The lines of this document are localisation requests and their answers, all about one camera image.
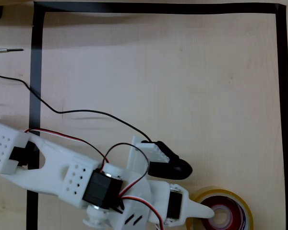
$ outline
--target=yellow tape roll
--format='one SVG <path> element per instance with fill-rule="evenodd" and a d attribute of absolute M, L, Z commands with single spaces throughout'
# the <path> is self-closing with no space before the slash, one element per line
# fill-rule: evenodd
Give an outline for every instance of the yellow tape roll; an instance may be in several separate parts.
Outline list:
<path fill-rule="evenodd" d="M 238 195 L 218 187 L 206 187 L 198 190 L 191 200 L 207 205 L 217 213 L 222 210 L 224 218 L 217 222 L 215 218 L 188 218 L 187 230 L 253 230 L 253 216 L 248 205 Z"/>

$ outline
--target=light wooden surface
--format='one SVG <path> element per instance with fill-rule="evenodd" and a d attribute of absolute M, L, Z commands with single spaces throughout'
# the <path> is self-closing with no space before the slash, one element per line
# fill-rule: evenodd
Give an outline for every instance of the light wooden surface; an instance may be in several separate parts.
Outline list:
<path fill-rule="evenodd" d="M 0 54 L 0 74 L 30 82 L 32 11 L 23 6 L 7 7 L 0 20 L 0 47 L 24 48 Z M 26 129 L 29 121 L 29 92 L 20 83 L 0 80 L 0 121 Z M 24 230 L 26 190 L 0 176 L 0 230 Z"/>
<path fill-rule="evenodd" d="M 0 47 L 26 51 L 17 61 L 0 54 L 0 74 L 29 82 L 33 9 L 19 6 L 12 15 L 12 8 L 0 20 Z M 24 12 L 31 14 L 24 19 Z M 7 36 L 10 29 L 17 36 Z M 25 88 L 0 81 L 0 95 L 0 119 L 27 128 Z M 255 229 L 285 229 L 274 15 L 46 13 L 42 97 L 58 110 L 91 108 L 130 122 L 192 165 L 193 174 L 178 182 L 190 193 L 210 185 L 231 190 L 248 203 Z M 41 127 L 103 152 L 137 135 L 110 118 L 56 115 L 45 106 Z M 100 159 L 90 147 L 43 137 Z M 121 147 L 109 160 L 125 167 L 127 158 Z M 25 202 L 25 190 L 0 178 L 0 230 L 25 229 Z M 40 195 L 38 211 L 39 230 L 89 229 L 84 211 L 56 197 Z"/>

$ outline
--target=metal screwdriver shaft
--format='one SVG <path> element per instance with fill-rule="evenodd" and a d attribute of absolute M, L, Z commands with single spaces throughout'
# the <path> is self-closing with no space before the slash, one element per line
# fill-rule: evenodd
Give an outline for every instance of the metal screwdriver shaft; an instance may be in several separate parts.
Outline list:
<path fill-rule="evenodd" d="M 6 53 L 11 51 L 23 51 L 24 49 L 0 49 L 0 53 Z"/>

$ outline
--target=wire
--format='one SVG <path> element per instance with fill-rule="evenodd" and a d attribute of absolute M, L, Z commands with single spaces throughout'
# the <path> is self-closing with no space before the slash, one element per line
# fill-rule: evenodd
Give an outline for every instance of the wire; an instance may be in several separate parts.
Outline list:
<path fill-rule="evenodd" d="M 132 183 L 130 183 L 129 185 L 127 185 L 127 186 L 120 192 L 119 197 L 121 197 L 121 196 L 124 195 L 132 186 L 134 186 L 139 180 L 141 180 L 143 177 L 145 177 L 145 175 L 148 173 L 148 170 L 149 170 L 149 159 L 148 159 L 148 157 L 145 155 L 145 153 L 143 153 L 143 151 L 140 150 L 138 147 L 136 147 L 136 146 L 134 146 L 134 145 L 132 145 L 132 144 L 129 144 L 129 143 L 124 143 L 124 142 L 122 142 L 122 143 L 117 143 L 117 144 L 113 145 L 113 146 L 107 151 L 107 153 L 105 154 L 105 158 L 107 157 L 107 155 L 110 153 L 110 151 L 111 151 L 112 149 L 114 149 L 115 147 L 117 147 L 117 146 L 119 146 L 119 145 L 129 145 L 129 146 L 131 146 L 131 147 L 134 147 L 135 149 L 139 150 L 139 151 L 143 154 L 143 156 L 145 157 L 145 159 L 146 159 L 146 161 L 147 161 L 147 169 L 146 169 L 145 173 L 144 173 L 139 179 L 137 179 L 137 180 L 135 180 L 134 182 L 132 182 Z M 104 158 L 103 161 L 102 161 L 102 166 L 101 166 L 99 172 L 102 172 L 102 169 L 104 168 L 105 158 Z"/>
<path fill-rule="evenodd" d="M 105 113 L 105 112 L 101 112 L 101 111 L 97 111 L 97 110 L 89 110 L 89 109 L 77 109 L 77 110 L 67 110 L 67 111 L 57 111 L 54 108 L 52 108 L 48 103 L 46 103 L 40 96 L 37 95 L 36 92 L 34 92 L 34 90 L 32 90 L 27 83 L 25 83 L 25 81 L 21 80 L 21 79 L 17 79 L 17 78 L 8 78 L 8 77 L 4 77 L 0 75 L 0 78 L 3 79 L 8 79 L 8 80 L 14 80 L 14 81 L 19 81 L 22 84 L 25 85 L 25 87 L 38 99 L 40 100 L 45 106 L 47 106 L 51 111 L 55 112 L 56 114 L 70 114 L 70 113 L 78 113 L 78 112 L 89 112 L 89 113 L 96 113 L 96 114 L 102 114 L 105 116 L 109 116 L 127 126 L 129 126 L 130 128 L 134 129 L 135 131 L 141 133 L 148 141 L 151 142 L 151 139 L 148 137 L 148 135 L 146 135 L 144 132 L 142 132 L 141 130 L 137 129 L 136 127 L 130 125 L 129 123 L 119 119 L 118 117 L 115 117 L 114 115 Z"/>
<path fill-rule="evenodd" d="M 85 140 L 82 140 L 80 138 L 75 138 L 75 137 L 72 137 L 72 136 L 68 136 L 66 134 L 59 133 L 59 132 L 56 132 L 56 131 L 52 131 L 52 130 L 45 129 L 45 128 L 29 128 L 29 129 L 25 130 L 24 132 L 27 133 L 29 131 L 38 131 L 38 132 L 42 132 L 42 133 L 48 133 L 48 134 L 52 134 L 52 135 L 55 135 L 55 136 L 58 136 L 58 137 L 61 137 L 61 138 L 72 139 L 72 140 L 75 140 L 75 141 L 79 141 L 79 142 L 88 144 L 89 146 L 94 148 L 104 158 L 104 160 L 107 163 L 109 163 L 108 159 L 105 157 L 105 155 L 101 151 L 99 151 L 95 146 L 93 146 L 92 144 L 88 143 Z"/>
<path fill-rule="evenodd" d="M 146 200 L 142 199 L 142 198 L 139 198 L 139 197 L 136 197 L 136 196 L 123 196 L 121 197 L 122 200 L 135 200 L 135 201 L 138 201 L 144 205 L 146 205 L 147 207 L 150 208 L 150 210 L 152 210 L 155 215 L 157 216 L 157 218 L 159 219 L 159 225 L 160 225 L 160 230 L 164 230 L 164 227 L 163 227 L 163 221 L 162 221 L 162 217 L 160 216 L 160 214 L 155 210 L 155 208 Z"/>

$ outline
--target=black tape line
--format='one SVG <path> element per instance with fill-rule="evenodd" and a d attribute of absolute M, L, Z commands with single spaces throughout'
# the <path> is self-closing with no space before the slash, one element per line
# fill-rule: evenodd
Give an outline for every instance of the black tape line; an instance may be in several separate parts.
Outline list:
<path fill-rule="evenodd" d="M 283 143 L 285 197 L 286 197 L 286 228 L 288 229 L 288 40 L 286 6 L 279 5 L 276 13 L 277 61 L 280 117 Z"/>
<path fill-rule="evenodd" d="M 276 13 L 274 3 L 166 4 L 113 2 L 38 2 L 47 12 L 224 14 Z"/>
<path fill-rule="evenodd" d="M 34 2 L 31 51 L 31 87 L 40 94 L 43 23 L 46 12 L 226 14 L 268 13 L 276 16 L 279 100 L 283 143 L 286 229 L 288 230 L 288 40 L 286 6 L 274 3 L 163 4 L 112 2 Z M 40 101 L 30 95 L 30 127 L 40 126 Z M 39 160 L 31 162 L 38 167 Z M 37 230 L 38 195 L 27 195 L 27 230 Z"/>
<path fill-rule="evenodd" d="M 30 87 L 41 94 L 42 79 L 42 39 L 45 11 L 34 5 L 32 41 L 31 41 L 31 70 Z M 29 127 L 40 127 L 40 101 L 30 93 Z M 39 152 L 33 153 L 28 163 L 28 169 L 39 168 Z M 38 193 L 27 191 L 26 229 L 37 230 L 38 220 Z"/>

